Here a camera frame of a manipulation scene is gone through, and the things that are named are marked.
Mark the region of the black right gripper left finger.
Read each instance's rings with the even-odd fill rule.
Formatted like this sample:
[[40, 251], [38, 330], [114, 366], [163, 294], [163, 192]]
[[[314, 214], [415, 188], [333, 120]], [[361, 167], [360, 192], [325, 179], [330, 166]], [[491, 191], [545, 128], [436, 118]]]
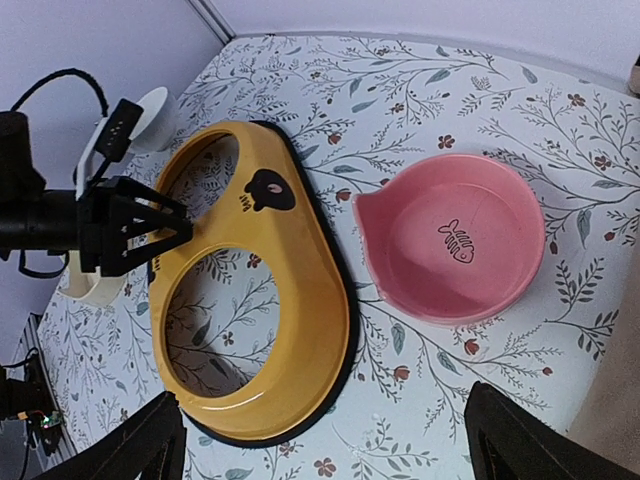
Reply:
[[180, 479], [186, 429], [174, 394], [165, 391], [102, 440], [40, 474], [40, 479]]

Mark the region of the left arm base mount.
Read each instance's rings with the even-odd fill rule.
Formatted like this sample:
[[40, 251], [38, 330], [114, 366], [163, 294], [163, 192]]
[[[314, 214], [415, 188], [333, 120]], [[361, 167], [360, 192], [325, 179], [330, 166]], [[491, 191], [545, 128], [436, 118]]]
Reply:
[[28, 350], [14, 364], [1, 366], [1, 420], [26, 423], [27, 434], [47, 457], [62, 439], [63, 416], [48, 389], [39, 350]]

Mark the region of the beige pet tent fabric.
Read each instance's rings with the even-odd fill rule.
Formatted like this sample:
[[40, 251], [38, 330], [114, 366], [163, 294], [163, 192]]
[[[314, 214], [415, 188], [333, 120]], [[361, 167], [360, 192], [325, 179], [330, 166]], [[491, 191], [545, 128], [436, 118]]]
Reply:
[[639, 471], [639, 248], [607, 352], [568, 431], [579, 445]]

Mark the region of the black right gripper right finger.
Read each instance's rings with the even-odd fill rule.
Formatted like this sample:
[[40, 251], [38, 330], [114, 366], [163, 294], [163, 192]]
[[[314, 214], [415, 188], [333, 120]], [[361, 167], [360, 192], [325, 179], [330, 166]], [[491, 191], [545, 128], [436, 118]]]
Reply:
[[476, 479], [639, 477], [558, 434], [487, 383], [473, 384], [464, 420]]

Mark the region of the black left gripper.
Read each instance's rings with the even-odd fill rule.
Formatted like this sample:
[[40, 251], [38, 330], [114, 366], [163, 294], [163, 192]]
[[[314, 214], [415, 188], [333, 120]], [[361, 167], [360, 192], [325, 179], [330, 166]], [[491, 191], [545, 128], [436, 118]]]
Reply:
[[[33, 166], [28, 117], [18, 111], [1, 113], [1, 259], [6, 261], [17, 251], [21, 274], [55, 278], [68, 266], [70, 252], [79, 248], [78, 198], [102, 180], [110, 164], [106, 159], [98, 170], [90, 166], [108, 122], [107, 117], [101, 118], [81, 155], [79, 185], [71, 190], [48, 190], [46, 180]], [[129, 177], [113, 177], [111, 182], [115, 192], [125, 197], [109, 202], [107, 220], [101, 226], [102, 277], [123, 276], [193, 238], [184, 204]], [[61, 256], [63, 266], [47, 272], [30, 269], [29, 251]]]

